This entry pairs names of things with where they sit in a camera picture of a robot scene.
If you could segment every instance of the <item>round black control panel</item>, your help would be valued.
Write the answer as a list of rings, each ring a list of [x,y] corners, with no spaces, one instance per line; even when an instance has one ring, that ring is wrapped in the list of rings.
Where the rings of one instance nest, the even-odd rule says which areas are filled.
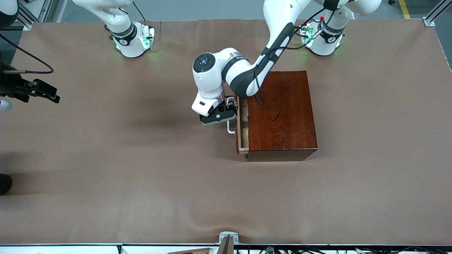
[[[215,65],[215,57],[211,53],[204,53],[196,57],[193,62],[195,72],[206,72]]]

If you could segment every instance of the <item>wooden cabinet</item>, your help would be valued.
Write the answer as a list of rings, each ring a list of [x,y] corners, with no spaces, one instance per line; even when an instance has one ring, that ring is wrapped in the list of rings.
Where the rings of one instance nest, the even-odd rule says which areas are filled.
[[[261,90],[264,105],[236,98],[237,153],[247,161],[305,160],[317,150],[306,71],[270,72]]]

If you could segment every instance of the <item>brown tabletop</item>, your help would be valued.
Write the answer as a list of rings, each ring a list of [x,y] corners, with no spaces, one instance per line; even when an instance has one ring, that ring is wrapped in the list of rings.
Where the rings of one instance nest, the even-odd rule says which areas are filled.
[[[117,52],[104,25],[35,24],[20,46],[55,68],[60,104],[0,115],[1,243],[216,241],[452,244],[452,74],[434,28],[352,20],[332,56],[285,52],[307,70],[319,150],[247,163],[225,125],[191,110],[191,65],[237,48],[254,61],[264,21],[162,23],[156,49]],[[291,43],[297,46],[296,39]],[[44,67],[18,52],[19,69]]]

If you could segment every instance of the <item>metal post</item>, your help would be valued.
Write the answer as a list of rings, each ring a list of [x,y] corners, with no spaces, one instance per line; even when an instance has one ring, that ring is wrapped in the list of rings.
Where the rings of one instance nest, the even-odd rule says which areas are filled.
[[[424,24],[427,27],[434,27],[435,26],[435,19],[445,10],[447,10],[447,8],[449,8],[449,6],[452,4],[452,0],[441,0],[439,2],[438,5],[435,6],[435,8],[433,8],[433,10],[427,14],[426,17],[423,17],[424,20]]]

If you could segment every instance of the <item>white handle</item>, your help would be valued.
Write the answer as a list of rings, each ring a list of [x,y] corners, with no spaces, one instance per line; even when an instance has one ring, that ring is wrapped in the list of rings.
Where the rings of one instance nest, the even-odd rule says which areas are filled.
[[[231,99],[231,100],[233,101],[233,100],[234,100],[234,97],[228,97],[227,100],[226,100],[226,104],[228,104],[228,103],[230,102],[229,99]],[[231,131],[231,130],[230,130],[230,126],[231,126],[231,124],[229,123],[229,121],[227,121],[227,132],[228,132],[229,134],[235,134],[235,131]]]

